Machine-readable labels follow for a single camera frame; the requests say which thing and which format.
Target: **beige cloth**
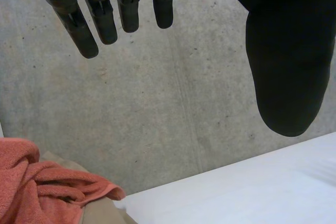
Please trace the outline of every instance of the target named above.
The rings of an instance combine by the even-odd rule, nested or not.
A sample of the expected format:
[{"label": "beige cloth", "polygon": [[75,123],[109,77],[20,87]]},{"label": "beige cloth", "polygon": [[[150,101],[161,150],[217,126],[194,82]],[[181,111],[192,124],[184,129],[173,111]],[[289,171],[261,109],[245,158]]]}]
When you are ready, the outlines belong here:
[{"label": "beige cloth", "polygon": [[[64,168],[87,172],[87,170],[79,164],[73,161],[65,160],[51,152],[46,152],[41,158],[41,161],[43,160],[54,161]],[[126,213],[126,211],[116,208],[112,200],[104,197],[102,199],[92,201],[84,207],[79,224],[137,223]]]}]

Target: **white table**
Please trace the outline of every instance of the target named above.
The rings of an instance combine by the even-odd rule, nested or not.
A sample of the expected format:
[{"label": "white table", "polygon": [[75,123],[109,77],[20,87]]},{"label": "white table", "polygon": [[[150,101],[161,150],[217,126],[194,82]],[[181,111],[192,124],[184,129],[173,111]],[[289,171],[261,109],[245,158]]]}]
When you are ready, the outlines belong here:
[{"label": "white table", "polygon": [[335,224],[336,133],[115,203],[139,224]]}]

